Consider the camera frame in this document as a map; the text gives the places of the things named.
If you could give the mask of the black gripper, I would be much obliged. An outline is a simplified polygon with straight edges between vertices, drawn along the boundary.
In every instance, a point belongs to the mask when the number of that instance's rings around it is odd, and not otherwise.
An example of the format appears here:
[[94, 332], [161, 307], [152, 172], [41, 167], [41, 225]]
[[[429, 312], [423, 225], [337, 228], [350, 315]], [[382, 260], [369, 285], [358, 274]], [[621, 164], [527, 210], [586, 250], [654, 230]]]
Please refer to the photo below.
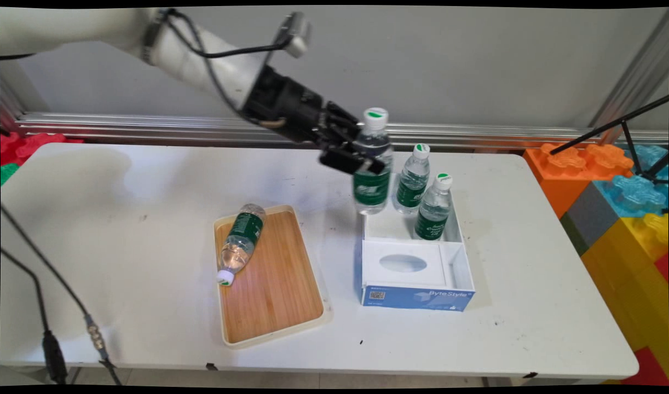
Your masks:
[[[357, 117], [269, 65], [257, 75], [240, 112], [292, 142], [314, 143], [320, 149], [319, 162], [340, 172], [379, 175], [387, 166], [379, 158], [387, 152], [387, 144], [369, 146], [354, 141], [361, 132]], [[354, 142], [338, 143], [329, 130]]]

